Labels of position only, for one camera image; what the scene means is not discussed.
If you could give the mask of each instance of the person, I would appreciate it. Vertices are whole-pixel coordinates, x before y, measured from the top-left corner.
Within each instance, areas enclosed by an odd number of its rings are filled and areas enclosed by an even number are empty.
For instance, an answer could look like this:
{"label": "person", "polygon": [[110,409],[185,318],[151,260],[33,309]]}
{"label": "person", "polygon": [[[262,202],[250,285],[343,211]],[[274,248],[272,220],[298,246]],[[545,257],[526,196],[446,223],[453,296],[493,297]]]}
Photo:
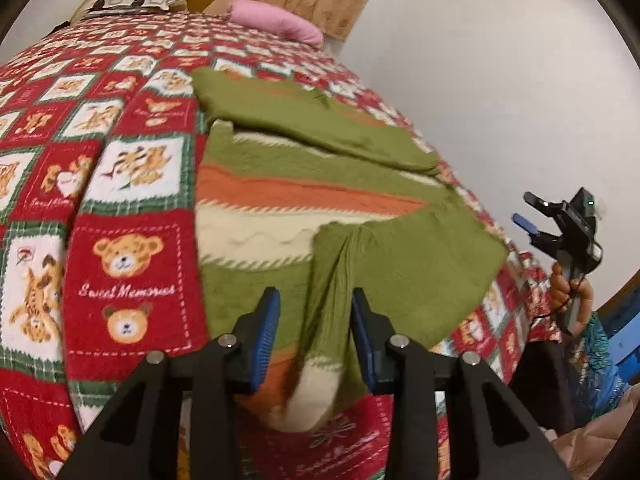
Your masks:
{"label": "person", "polygon": [[640,400],[640,384],[630,386],[618,373],[609,340],[593,311],[593,287],[587,279],[571,283],[556,262],[550,277],[550,307],[566,309],[573,291],[580,311],[566,342],[564,364],[577,429],[552,441],[574,480],[589,479],[620,438]]}

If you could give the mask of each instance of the red blanket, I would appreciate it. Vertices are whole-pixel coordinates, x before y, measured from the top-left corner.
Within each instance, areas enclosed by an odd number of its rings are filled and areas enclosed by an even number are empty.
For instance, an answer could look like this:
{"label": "red blanket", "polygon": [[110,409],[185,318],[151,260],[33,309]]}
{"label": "red blanket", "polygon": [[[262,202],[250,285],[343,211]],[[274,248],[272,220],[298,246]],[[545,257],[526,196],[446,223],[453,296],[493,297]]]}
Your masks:
{"label": "red blanket", "polygon": [[[197,66],[290,77],[411,126],[324,53],[197,14],[81,22],[0,68],[0,422],[38,478],[55,475],[146,352],[190,352],[209,338],[193,232],[206,131],[188,75]],[[513,250],[483,304],[436,350],[476,349],[509,381],[527,337],[558,334],[546,320],[529,332],[546,309],[544,280]],[[368,397],[304,436],[265,430],[243,413],[248,475],[375,477],[390,406]]]}

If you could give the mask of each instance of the silver bolt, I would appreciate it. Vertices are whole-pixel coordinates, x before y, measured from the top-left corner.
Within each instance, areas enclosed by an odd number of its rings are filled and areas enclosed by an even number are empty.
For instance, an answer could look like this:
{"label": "silver bolt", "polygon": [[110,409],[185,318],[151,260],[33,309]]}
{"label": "silver bolt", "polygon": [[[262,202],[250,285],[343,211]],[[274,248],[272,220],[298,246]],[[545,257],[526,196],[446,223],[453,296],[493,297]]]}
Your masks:
{"label": "silver bolt", "polygon": [[409,346],[409,338],[404,334],[393,334],[389,338],[389,344],[395,348],[405,348]]}
{"label": "silver bolt", "polygon": [[146,362],[152,365],[158,365],[164,360],[164,352],[152,350],[146,355]]}
{"label": "silver bolt", "polygon": [[233,334],[223,334],[218,338],[218,344],[227,348],[235,346],[237,342],[238,338]]}
{"label": "silver bolt", "polygon": [[462,354],[462,360],[468,365],[476,366],[477,364],[480,364],[482,358],[478,352],[467,350]]}

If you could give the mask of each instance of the human hand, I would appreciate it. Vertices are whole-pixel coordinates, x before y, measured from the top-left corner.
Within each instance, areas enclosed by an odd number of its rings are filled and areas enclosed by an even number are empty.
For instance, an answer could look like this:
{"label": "human hand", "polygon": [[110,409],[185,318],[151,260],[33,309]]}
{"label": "human hand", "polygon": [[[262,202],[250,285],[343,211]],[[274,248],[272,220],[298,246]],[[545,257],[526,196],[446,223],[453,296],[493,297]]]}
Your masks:
{"label": "human hand", "polygon": [[578,317],[575,320],[575,324],[569,327],[570,332],[574,336],[580,335],[587,327],[589,320],[591,319],[591,313],[593,311],[593,287],[589,280],[584,279],[580,283],[580,280],[572,280],[568,283],[562,276],[562,265],[555,262],[551,267],[551,311],[553,313],[565,312],[566,304],[569,302],[569,294],[573,290],[577,290],[577,295],[580,297],[580,310],[578,311]]}

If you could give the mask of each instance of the wall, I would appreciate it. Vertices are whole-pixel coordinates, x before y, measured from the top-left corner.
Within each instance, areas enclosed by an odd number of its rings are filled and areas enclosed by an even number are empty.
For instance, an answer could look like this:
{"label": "wall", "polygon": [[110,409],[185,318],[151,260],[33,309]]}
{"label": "wall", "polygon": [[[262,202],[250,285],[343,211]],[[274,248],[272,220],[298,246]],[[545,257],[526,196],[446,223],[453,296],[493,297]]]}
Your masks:
{"label": "wall", "polygon": [[640,70],[596,0],[371,0],[340,59],[407,114],[521,248],[522,201],[606,203],[606,301],[640,267]]}
{"label": "wall", "polygon": [[65,22],[84,0],[30,0],[0,43],[0,64]]}

